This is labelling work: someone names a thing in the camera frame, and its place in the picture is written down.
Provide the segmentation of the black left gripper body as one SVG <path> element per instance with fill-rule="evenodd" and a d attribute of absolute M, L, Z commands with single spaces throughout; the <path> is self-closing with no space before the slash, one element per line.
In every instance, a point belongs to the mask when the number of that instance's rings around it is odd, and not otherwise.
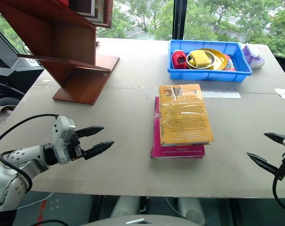
<path fill-rule="evenodd" d="M 81 132 L 75 131 L 70 140 L 67 142 L 67 152 L 72 161 L 84 157 L 84 150 L 81 148 L 80 138 L 83 135 Z"/>

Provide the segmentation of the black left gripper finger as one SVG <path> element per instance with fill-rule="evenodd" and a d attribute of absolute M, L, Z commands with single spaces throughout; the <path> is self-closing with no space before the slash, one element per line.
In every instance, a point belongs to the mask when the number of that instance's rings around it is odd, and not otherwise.
<path fill-rule="evenodd" d="M 90 158 L 93 158 L 93 157 L 103 153 L 104 151 L 109 149 L 113 144 L 114 144 L 114 141 L 107 141 L 107 142 L 99 143 L 97 145 L 94 145 L 92 148 L 90 148 L 86 151 L 83 151 L 82 156 L 85 160 L 88 160 Z"/>
<path fill-rule="evenodd" d="M 83 128 L 83 129 L 77 130 L 77 131 L 75 131 L 75 134 L 77 135 L 78 138 L 90 137 L 90 136 L 93 136 L 93 135 L 99 133 L 103 129 L 104 129 L 104 127 L 102 127 L 102 126 L 91 126 L 88 128 Z"/>

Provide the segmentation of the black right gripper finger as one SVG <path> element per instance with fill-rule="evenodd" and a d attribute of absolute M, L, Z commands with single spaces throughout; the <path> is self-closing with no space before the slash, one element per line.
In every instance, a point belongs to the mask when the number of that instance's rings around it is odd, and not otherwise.
<path fill-rule="evenodd" d="M 285 135 L 277 134 L 277 133 L 269 132 L 269 133 L 264 133 L 264 135 L 279 144 L 283 144 L 283 141 L 285 139 Z"/>
<path fill-rule="evenodd" d="M 278 171 L 278 168 L 269 164 L 267 162 L 267 160 L 263 159 L 262 157 L 258 156 L 258 155 L 255 155 L 253 153 L 249 153 L 247 152 L 246 153 L 250 158 L 251 160 L 253 160 L 258 166 L 260 166 L 261 168 L 263 168 L 264 170 L 268 171 L 269 173 L 275 175 L 276 172 Z"/>

